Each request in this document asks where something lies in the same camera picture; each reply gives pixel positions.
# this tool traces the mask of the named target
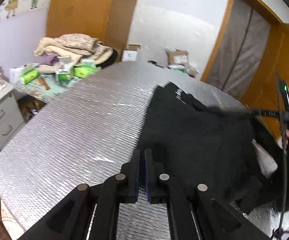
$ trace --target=folded blanket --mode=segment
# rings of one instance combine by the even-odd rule
[[[34,54],[41,57],[46,52],[58,53],[60,56],[70,55],[72,62],[79,65],[82,58],[93,59],[95,64],[105,62],[113,53],[110,47],[102,45],[102,42],[85,34],[65,34],[59,38],[44,37],[40,40]]]

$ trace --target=nightstand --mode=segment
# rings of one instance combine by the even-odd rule
[[[6,81],[4,84],[6,87],[0,91],[0,151],[24,125],[23,117],[12,93],[14,87]]]

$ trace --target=metal screw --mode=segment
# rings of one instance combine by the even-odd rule
[[[198,190],[199,191],[207,191],[208,186],[206,184],[199,184],[198,185]]]
[[[86,190],[87,188],[88,188],[88,185],[85,184],[85,183],[82,183],[82,184],[79,184],[79,185],[78,185],[78,190],[80,190],[80,191],[84,191],[84,190]]]
[[[170,176],[166,173],[160,174],[159,178],[161,180],[168,180],[170,178]]]
[[[116,180],[124,180],[126,178],[126,175],[123,173],[119,173],[116,175]]]

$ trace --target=cardboard box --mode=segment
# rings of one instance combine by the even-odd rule
[[[128,44],[123,50],[121,61],[136,61],[140,53],[141,45]]]
[[[183,65],[189,63],[188,53],[185,50],[178,50],[169,53],[169,65]]]

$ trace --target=silver foil sheet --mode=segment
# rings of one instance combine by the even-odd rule
[[[80,183],[96,185],[130,160],[154,88],[173,82],[207,106],[243,109],[227,94],[179,72],[120,62],[76,83],[47,104],[0,153],[0,197],[29,229]],[[259,226],[266,217],[268,226]],[[278,214],[248,216],[268,235]],[[170,239],[166,207],[121,204],[117,239]]]

